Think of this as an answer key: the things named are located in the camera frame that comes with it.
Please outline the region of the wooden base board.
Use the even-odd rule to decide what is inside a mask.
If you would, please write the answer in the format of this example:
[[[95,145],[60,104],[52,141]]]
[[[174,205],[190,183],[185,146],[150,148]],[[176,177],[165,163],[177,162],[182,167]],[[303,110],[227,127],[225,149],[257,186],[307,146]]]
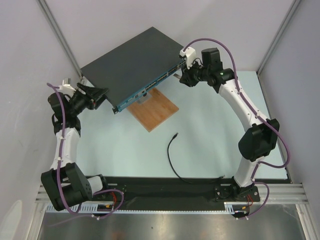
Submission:
[[[165,120],[175,114],[179,108],[157,88],[148,93],[151,98],[143,104],[137,101],[127,107],[134,118],[150,133]]]

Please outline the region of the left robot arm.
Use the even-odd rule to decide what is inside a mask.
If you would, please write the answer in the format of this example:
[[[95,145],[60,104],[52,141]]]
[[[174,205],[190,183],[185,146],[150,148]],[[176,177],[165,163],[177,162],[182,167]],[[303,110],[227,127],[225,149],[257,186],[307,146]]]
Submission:
[[[41,183],[57,211],[67,210],[71,214],[73,206],[81,207],[95,196],[105,200],[110,195],[110,187],[101,175],[86,177],[76,163],[78,143],[81,137],[79,115],[85,110],[96,110],[106,99],[108,88],[98,88],[77,84],[73,88],[68,83],[59,86],[48,85],[53,93],[47,101],[53,110],[51,122],[56,136],[56,150],[50,169],[41,174]]]

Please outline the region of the aluminium frame post left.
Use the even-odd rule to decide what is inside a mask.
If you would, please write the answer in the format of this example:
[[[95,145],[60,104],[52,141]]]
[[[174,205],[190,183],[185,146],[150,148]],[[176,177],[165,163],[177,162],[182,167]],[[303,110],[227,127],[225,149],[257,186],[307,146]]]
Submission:
[[[37,0],[37,4],[39,5],[44,17],[47,20],[47,23],[49,24],[53,34],[55,35],[57,41],[59,42],[62,50],[64,51],[66,57],[68,58],[71,66],[73,67],[74,71],[76,72],[79,79],[83,78],[83,75],[81,73],[81,68],[53,14],[53,12],[50,9],[50,6],[48,5],[46,0]]]

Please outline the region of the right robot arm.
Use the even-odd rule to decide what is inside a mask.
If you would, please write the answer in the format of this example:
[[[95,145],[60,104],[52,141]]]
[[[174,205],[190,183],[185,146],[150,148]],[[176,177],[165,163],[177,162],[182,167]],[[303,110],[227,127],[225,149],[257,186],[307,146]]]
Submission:
[[[276,147],[280,124],[276,119],[268,119],[252,103],[235,79],[235,72],[223,67],[217,48],[203,50],[201,63],[197,62],[192,47],[181,49],[179,56],[185,61],[180,83],[194,87],[199,82],[206,82],[226,100],[243,126],[244,135],[238,142],[241,161],[226,194],[227,198],[242,201],[254,186],[260,162]]]

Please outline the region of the dark grey network switch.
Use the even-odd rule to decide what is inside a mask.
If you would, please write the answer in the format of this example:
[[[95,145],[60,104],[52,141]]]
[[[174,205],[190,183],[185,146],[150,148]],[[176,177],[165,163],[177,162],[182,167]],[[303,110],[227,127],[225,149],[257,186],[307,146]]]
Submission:
[[[117,114],[179,70],[183,46],[155,27],[143,31],[81,68]]]

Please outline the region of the aluminium front rail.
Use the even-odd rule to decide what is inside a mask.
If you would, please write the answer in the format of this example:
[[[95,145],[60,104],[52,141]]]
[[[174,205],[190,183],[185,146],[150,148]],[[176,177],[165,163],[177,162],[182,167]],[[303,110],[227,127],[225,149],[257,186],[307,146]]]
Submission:
[[[309,204],[302,183],[267,184],[269,187],[269,198],[267,204]],[[257,185],[261,200],[267,196],[267,187],[263,184]],[[35,203],[49,203],[50,199],[42,185],[38,189]]]

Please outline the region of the aluminium frame post right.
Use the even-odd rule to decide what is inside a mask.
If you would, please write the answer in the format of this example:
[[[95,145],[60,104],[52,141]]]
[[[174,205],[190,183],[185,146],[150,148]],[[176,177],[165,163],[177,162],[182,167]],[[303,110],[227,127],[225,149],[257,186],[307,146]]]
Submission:
[[[294,16],[296,15],[301,3],[303,0],[293,0],[288,11],[286,12],[279,28],[277,29],[275,36],[273,37],[266,53],[264,54],[257,70],[256,74],[259,77],[263,72],[264,68],[268,64],[269,60],[271,59],[272,55],[274,54],[277,46],[279,45],[281,39],[283,38],[287,28],[289,27],[290,23],[292,22]]]

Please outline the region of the aluminium frame post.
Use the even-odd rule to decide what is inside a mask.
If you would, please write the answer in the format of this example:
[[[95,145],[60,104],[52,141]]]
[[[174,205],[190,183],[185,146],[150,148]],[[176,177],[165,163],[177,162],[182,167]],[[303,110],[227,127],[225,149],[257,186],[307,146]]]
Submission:
[[[264,54],[257,70],[256,74],[259,77],[263,72],[264,68],[268,64],[269,60],[271,59],[272,55],[274,54],[277,46],[279,45],[281,39],[283,38],[287,28],[289,27],[290,23],[292,22],[294,16],[296,15],[301,3],[303,0],[293,0],[288,11],[286,12],[279,28],[277,29],[275,36],[273,37],[266,53]]]
[[[79,79],[83,78],[83,75],[81,73],[81,68],[53,14],[53,12],[50,9],[50,6],[48,5],[46,0],[37,0],[37,4],[39,5],[44,17],[47,20],[47,23],[49,24],[53,34],[55,35],[57,41],[59,42],[62,50],[64,51],[66,57],[68,58],[71,66],[73,67],[74,71],[76,72]]]

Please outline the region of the metal switch stand bracket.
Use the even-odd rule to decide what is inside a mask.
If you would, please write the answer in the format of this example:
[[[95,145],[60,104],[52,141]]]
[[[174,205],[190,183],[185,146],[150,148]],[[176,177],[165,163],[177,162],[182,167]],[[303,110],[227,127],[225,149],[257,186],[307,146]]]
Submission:
[[[144,93],[139,99],[136,100],[136,102],[139,104],[139,105],[142,105],[144,104],[146,101],[148,101],[150,98],[151,98],[151,94],[146,92]]]

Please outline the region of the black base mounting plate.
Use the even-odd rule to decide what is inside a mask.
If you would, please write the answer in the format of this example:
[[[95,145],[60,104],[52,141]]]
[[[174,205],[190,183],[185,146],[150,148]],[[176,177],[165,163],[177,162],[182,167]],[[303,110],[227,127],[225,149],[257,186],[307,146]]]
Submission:
[[[119,192],[100,193],[95,202],[116,198],[120,210],[128,211],[216,211],[225,202],[258,203],[261,198],[256,186],[241,189],[233,179],[173,177],[120,177],[106,176],[108,189]]]

